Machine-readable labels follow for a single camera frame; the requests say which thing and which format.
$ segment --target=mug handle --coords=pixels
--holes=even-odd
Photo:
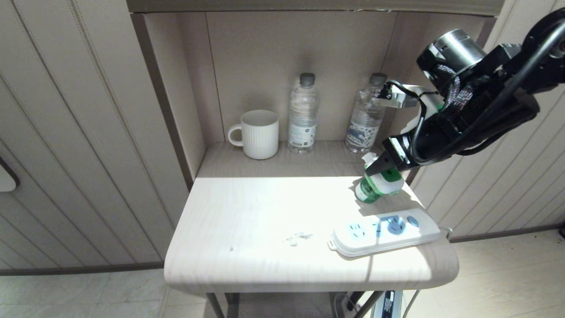
[[[233,125],[232,127],[229,128],[229,130],[228,130],[228,140],[234,146],[243,147],[244,146],[243,140],[233,140],[232,139],[233,131],[238,130],[238,129],[241,130],[241,124],[235,124],[235,125]]]

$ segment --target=power switch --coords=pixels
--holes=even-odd
[[[407,217],[406,219],[408,220],[408,223],[414,225],[415,227],[420,226],[420,223],[418,223],[418,220],[416,220],[415,217],[409,216],[409,217]]]

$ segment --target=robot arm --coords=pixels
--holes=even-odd
[[[392,93],[382,96],[394,100],[400,90],[406,101],[420,102],[421,112],[414,128],[383,141],[385,152],[366,169],[368,176],[475,154],[533,119],[540,111],[533,94],[565,83],[565,8],[541,19],[521,45],[500,44],[486,54],[456,29],[416,62],[437,92],[387,82]]]

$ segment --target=small bottle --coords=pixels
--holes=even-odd
[[[315,80],[312,73],[300,74],[300,86],[290,94],[288,148],[294,153],[309,153],[314,147],[319,102]]]
[[[378,157],[369,152],[362,157],[365,169],[375,162]],[[355,196],[362,202],[373,203],[384,195],[396,195],[404,186],[404,179],[395,168],[387,169],[375,175],[364,174],[363,180],[355,186]]]
[[[379,95],[385,82],[386,74],[373,73],[369,86],[357,93],[345,136],[345,145],[352,152],[367,153],[375,143],[385,114],[385,107],[379,104]]]

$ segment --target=green bottle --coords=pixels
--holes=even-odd
[[[374,153],[363,156],[365,168],[376,160]],[[373,203],[383,195],[396,195],[404,186],[404,179],[397,169],[390,168],[379,174],[368,176],[365,174],[363,180],[355,187],[357,199],[365,203]]]

